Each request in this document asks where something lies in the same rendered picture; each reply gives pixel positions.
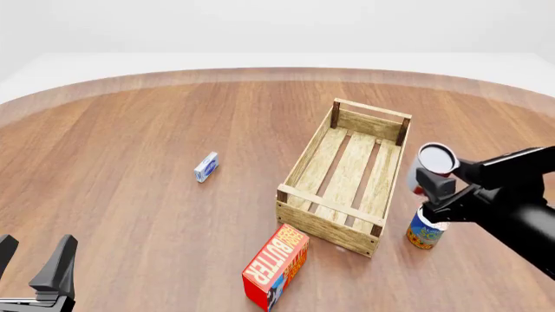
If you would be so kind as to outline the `small blue and white box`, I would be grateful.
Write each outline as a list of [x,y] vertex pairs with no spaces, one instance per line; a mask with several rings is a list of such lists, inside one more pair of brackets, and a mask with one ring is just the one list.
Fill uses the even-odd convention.
[[219,166],[219,155],[216,152],[209,153],[193,170],[196,180],[203,183]]

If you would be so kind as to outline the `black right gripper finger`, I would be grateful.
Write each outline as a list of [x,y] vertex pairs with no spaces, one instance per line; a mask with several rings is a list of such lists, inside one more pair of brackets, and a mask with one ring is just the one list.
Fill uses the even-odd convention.
[[543,176],[555,172],[555,146],[528,147],[496,158],[459,159],[454,176],[488,191],[502,188],[545,189]]
[[444,177],[425,168],[416,170],[416,181],[430,202],[438,203],[455,194],[456,179]]

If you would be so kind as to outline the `blue and yellow soup can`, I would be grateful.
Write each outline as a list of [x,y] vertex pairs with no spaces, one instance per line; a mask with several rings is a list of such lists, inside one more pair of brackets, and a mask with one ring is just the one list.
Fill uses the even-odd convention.
[[436,246],[449,225],[448,222],[432,223],[424,217],[421,207],[411,220],[406,235],[411,244],[428,250]]

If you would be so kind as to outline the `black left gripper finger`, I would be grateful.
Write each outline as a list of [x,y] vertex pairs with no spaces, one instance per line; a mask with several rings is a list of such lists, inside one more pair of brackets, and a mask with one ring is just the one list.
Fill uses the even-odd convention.
[[78,241],[65,235],[38,274],[29,282],[36,300],[55,300],[59,296],[75,298],[74,267]]
[[18,245],[19,241],[11,235],[0,236],[0,279],[14,256]]

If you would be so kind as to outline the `wooden slat tray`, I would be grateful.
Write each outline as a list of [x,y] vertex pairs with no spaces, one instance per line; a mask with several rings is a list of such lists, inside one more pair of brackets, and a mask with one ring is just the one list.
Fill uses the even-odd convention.
[[336,98],[277,188],[277,220],[372,257],[386,225],[411,119]]

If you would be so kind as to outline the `white and red tomato sauce can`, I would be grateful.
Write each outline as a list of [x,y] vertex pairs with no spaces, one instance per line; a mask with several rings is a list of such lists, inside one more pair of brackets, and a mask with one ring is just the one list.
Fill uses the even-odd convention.
[[420,147],[409,168],[408,188],[413,194],[424,195],[424,190],[416,179],[416,170],[419,168],[447,178],[459,165],[460,162],[449,147],[439,142],[428,142]]

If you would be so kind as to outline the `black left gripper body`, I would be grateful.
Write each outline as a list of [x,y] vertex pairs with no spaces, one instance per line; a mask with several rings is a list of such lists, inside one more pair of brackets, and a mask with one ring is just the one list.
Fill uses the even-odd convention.
[[72,312],[75,298],[58,296],[50,301],[35,298],[0,298],[0,312]]

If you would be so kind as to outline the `red and orange butter box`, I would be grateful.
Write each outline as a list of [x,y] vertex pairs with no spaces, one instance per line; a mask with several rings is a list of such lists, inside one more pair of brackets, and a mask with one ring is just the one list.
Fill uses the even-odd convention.
[[307,259],[309,237],[282,224],[242,272],[245,295],[271,312]]

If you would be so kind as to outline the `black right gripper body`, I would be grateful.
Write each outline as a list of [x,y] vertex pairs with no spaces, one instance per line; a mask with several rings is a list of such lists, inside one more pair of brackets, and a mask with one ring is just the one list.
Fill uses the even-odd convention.
[[423,215],[432,223],[499,223],[547,224],[547,201],[544,191],[525,188],[502,188],[488,191],[469,185],[438,203],[429,199]]

